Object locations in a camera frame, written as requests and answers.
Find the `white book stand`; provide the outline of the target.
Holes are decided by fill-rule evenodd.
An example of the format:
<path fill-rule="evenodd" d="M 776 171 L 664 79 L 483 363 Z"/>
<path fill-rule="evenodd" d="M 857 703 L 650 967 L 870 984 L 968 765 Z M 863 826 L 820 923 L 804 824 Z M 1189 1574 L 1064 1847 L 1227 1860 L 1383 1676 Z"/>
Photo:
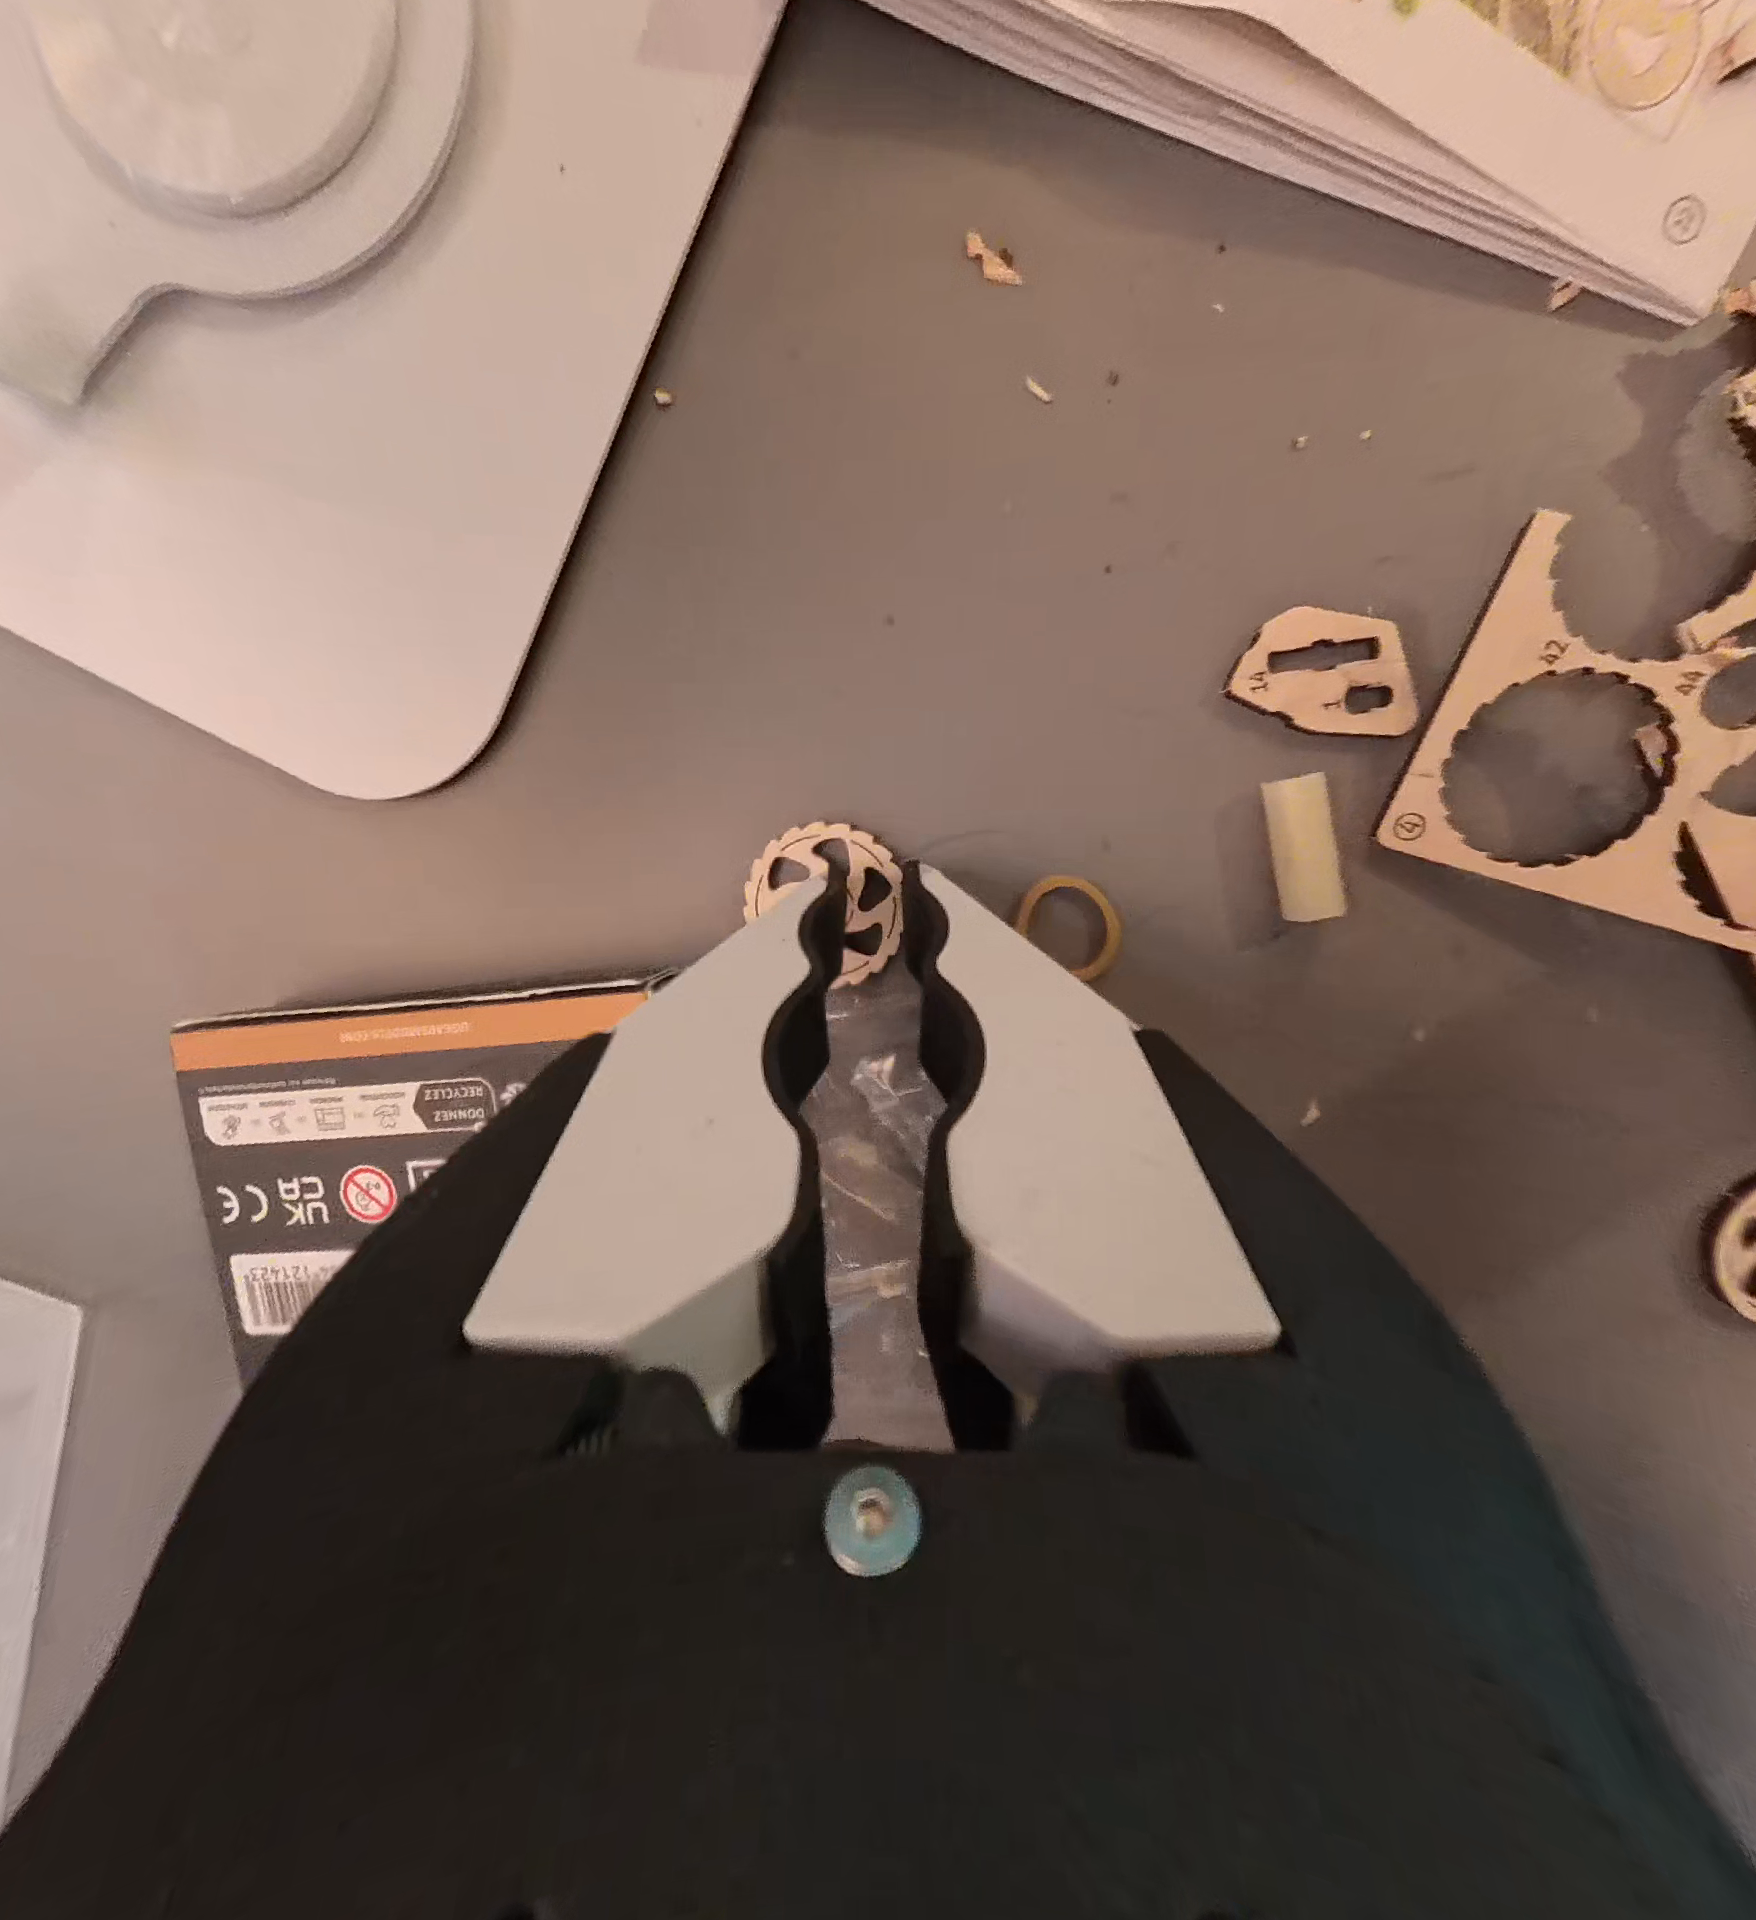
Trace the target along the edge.
<path fill-rule="evenodd" d="M 496 732 L 781 3 L 0 3 L 0 628 L 345 797 Z"/>

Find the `clear plastic bag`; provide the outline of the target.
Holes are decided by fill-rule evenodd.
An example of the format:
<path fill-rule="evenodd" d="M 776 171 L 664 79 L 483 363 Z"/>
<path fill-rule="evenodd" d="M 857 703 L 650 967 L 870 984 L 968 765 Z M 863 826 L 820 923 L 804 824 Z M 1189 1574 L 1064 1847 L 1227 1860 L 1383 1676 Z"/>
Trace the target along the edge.
<path fill-rule="evenodd" d="M 921 988 L 903 958 L 827 998 L 827 1072 L 804 1116 L 818 1141 L 830 1447 L 952 1451 L 917 1316 L 921 1196 L 942 1111 L 917 1037 Z"/>

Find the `wooden wheel disc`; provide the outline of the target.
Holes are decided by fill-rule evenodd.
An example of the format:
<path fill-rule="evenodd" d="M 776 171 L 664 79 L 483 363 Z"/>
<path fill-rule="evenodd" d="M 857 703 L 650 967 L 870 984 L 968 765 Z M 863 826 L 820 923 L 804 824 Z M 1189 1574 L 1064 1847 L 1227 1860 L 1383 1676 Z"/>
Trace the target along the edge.
<path fill-rule="evenodd" d="M 903 937 L 903 870 L 893 849 L 855 824 L 786 829 L 749 867 L 744 886 L 746 923 L 813 878 L 834 878 L 844 894 L 834 985 L 863 985 L 883 974 Z"/>

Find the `small wooden plate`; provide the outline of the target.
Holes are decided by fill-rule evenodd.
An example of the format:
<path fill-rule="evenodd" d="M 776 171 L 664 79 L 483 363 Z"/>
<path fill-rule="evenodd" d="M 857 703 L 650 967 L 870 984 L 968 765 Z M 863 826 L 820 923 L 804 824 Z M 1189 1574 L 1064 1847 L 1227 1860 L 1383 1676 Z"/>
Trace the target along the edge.
<path fill-rule="evenodd" d="M 1418 725 L 1399 628 L 1299 604 L 1270 616 L 1225 679 L 1225 699 L 1326 739 L 1401 739 Z"/>

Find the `yellow rubber band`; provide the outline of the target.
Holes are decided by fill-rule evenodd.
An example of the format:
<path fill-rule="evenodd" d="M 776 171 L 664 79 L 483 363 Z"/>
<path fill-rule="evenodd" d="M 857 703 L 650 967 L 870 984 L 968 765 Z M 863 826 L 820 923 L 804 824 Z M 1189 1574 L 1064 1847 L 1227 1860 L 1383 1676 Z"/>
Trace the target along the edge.
<path fill-rule="evenodd" d="M 1014 931 L 1027 940 L 1034 944 L 1034 921 L 1038 913 L 1056 898 L 1074 898 L 1082 900 L 1085 910 L 1096 916 L 1099 923 L 1099 944 L 1089 955 L 1089 961 L 1078 967 L 1065 967 L 1065 971 L 1074 980 L 1082 980 L 1085 985 L 1094 980 L 1103 980 L 1106 971 L 1115 968 L 1118 958 L 1123 955 L 1123 917 L 1118 907 L 1108 900 L 1108 894 L 1091 884 L 1089 878 L 1074 878 L 1074 874 L 1048 874 L 1038 878 L 1027 894 L 1014 907 L 1012 925 Z"/>

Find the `black cardboard box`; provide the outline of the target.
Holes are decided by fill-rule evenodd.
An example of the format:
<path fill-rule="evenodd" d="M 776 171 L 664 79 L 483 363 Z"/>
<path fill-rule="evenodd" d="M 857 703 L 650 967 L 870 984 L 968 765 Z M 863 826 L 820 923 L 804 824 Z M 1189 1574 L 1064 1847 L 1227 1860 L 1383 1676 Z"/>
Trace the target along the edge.
<path fill-rule="evenodd" d="M 235 1380 L 391 1213 L 569 1045 L 673 971 L 186 1020 L 178 1115 Z"/>

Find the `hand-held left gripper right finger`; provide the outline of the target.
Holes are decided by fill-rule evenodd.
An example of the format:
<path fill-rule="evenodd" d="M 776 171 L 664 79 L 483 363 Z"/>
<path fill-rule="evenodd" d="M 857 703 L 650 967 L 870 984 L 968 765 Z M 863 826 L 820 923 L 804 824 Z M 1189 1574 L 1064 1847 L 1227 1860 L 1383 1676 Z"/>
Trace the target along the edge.
<path fill-rule="evenodd" d="M 1142 1032 L 930 863 L 903 871 L 903 958 L 940 1098 L 914 1304 L 954 1451 L 1005 1451 L 1056 1377 L 1270 1354 Z"/>

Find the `instruction booklet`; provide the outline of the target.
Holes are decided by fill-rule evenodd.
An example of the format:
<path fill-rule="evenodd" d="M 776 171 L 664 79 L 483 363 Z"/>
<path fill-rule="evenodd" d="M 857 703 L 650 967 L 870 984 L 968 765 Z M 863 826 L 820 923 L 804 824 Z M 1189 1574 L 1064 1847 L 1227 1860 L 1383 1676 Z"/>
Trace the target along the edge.
<path fill-rule="evenodd" d="M 1756 3 L 874 3 L 1182 145 L 1702 319 L 1756 230 Z"/>

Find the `white wax stick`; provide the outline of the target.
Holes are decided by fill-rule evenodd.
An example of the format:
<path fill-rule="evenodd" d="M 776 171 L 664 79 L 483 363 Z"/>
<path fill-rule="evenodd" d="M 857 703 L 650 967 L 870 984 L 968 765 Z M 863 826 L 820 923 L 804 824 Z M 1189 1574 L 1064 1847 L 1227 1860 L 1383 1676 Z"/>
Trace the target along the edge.
<path fill-rule="evenodd" d="M 1279 917 L 1292 925 L 1346 917 L 1347 898 L 1329 775 L 1313 770 L 1262 780 L 1260 807 Z"/>

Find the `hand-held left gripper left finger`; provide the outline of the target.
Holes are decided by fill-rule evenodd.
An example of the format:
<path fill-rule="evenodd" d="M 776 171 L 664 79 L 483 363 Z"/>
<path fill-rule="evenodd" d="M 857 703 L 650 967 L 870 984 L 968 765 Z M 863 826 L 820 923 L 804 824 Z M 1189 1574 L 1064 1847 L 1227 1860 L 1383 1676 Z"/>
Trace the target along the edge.
<path fill-rule="evenodd" d="M 746 1447 L 834 1414 L 818 1141 L 837 886 L 804 880 L 620 1020 L 461 1333 L 686 1377 Z"/>

